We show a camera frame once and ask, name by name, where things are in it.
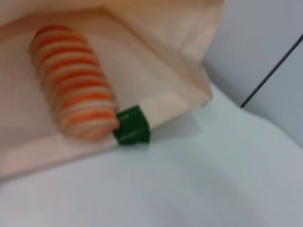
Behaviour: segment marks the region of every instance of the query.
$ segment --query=orange and white stripe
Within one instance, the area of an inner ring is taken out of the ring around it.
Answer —
[[[46,26],[30,52],[65,134],[95,141],[119,127],[114,94],[85,36],[67,26]]]

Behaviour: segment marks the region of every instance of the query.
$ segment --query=roll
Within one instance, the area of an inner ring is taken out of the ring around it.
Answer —
[[[30,54],[65,135],[100,141],[119,128],[114,93],[83,34],[65,25],[45,26],[36,32]]]

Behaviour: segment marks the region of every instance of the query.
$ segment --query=white surface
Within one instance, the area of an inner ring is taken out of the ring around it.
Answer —
[[[214,101],[115,150],[0,185],[2,227],[298,227],[303,153],[272,124]]]
[[[302,0],[226,0],[205,67],[241,104],[302,33]]]
[[[272,120],[303,146],[302,60],[300,44],[245,109]]]

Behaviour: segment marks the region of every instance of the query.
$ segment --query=cylindrical object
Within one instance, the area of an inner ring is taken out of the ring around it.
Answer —
[[[30,53],[66,135],[98,141],[119,127],[114,94],[85,36],[67,26],[46,26]]]

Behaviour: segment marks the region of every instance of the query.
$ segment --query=beige paper bag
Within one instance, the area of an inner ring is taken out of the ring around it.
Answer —
[[[114,146],[62,136],[30,64],[43,25],[82,31],[96,50],[119,109],[139,105],[151,129],[212,98],[202,59],[223,0],[2,0],[0,3],[0,178],[57,165]]]

